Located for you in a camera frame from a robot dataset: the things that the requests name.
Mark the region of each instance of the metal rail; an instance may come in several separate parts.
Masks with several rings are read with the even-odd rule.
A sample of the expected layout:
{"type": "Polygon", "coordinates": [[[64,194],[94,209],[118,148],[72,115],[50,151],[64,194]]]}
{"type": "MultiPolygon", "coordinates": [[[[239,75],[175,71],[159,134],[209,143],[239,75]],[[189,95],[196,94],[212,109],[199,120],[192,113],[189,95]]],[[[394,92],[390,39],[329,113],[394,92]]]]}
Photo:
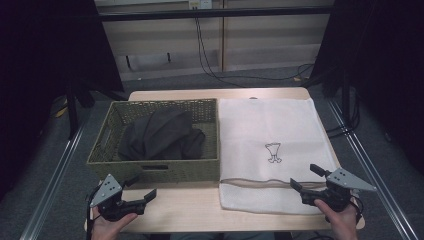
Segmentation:
{"type": "Polygon", "coordinates": [[[334,6],[306,6],[306,7],[279,7],[279,8],[235,8],[235,9],[199,9],[199,10],[173,10],[155,12],[129,12],[129,13],[100,13],[97,15],[81,16],[51,16],[52,20],[70,21],[139,21],[160,19],[185,19],[185,18],[216,18],[216,17],[249,17],[249,16],[277,16],[277,15],[313,15],[313,14],[343,14],[355,11],[355,8],[334,6]]]}

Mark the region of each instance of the wall outlet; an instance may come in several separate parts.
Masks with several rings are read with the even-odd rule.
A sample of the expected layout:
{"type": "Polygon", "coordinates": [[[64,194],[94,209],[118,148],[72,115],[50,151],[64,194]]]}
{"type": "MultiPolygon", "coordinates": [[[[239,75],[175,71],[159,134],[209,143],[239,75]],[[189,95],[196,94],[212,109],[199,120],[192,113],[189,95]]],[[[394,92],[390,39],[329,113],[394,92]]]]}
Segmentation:
{"type": "Polygon", "coordinates": [[[212,9],[212,0],[200,0],[200,9],[212,9]]]}
{"type": "Polygon", "coordinates": [[[189,0],[188,1],[188,9],[201,9],[200,8],[200,0],[189,0]]]}

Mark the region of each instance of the finger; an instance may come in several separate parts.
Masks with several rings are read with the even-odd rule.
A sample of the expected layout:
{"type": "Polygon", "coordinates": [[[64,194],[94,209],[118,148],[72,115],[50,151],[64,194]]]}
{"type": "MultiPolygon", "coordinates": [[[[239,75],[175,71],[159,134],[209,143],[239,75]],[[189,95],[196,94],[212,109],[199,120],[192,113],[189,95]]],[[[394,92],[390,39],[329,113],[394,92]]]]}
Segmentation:
{"type": "Polygon", "coordinates": [[[125,215],[123,218],[116,222],[116,228],[121,231],[122,228],[124,228],[130,222],[134,221],[134,219],[136,219],[137,217],[138,215],[136,213],[130,213],[125,215]]]}
{"type": "Polygon", "coordinates": [[[330,221],[336,217],[337,213],[334,212],[333,209],[331,209],[324,201],[315,199],[314,203],[315,206],[317,206],[319,210],[321,210],[321,212],[324,213],[324,215],[327,216],[330,221]]]}

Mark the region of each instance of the human hand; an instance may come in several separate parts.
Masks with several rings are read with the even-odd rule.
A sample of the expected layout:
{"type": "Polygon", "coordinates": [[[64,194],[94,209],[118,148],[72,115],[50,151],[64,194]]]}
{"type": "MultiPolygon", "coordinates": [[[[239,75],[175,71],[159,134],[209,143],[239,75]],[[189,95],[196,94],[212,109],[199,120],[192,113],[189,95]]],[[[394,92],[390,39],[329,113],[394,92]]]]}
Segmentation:
{"type": "Polygon", "coordinates": [[[315,206],[330,220],[331,229],[337,240],[357,240],[356,209],[348,205],[342,212],[335,212],[324,201],[315,199],[315,206]]]}
{"type": "MultiPolygon", "coordinates": [[[[97,207],[93,208],[94,219],[99,216],[99,210],[97,207]]],[[[118,237],[119,232],[136,219],[138,215],[136,213],[130,213],[125,215],[119,221],[109,222],[103,217],[98,217],[94,221],[93,233],[91,235],[92,240],[115,240],[118,237]]]]}

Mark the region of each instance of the printed logo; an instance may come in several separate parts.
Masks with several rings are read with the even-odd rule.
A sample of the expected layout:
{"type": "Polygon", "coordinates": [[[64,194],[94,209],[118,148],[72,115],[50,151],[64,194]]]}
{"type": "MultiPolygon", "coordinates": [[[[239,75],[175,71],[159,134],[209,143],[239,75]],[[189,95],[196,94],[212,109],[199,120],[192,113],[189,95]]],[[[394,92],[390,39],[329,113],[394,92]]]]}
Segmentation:
{"type": "Polygon", "coordinates": [[[281,143],[269,143],[265,144],[265,147],[268,149],[271,154],[271,158],[268,159],[270,163],[277,162],[280,163],[282,160],[278,157],[278,149],[280,148],[281,143]]]}

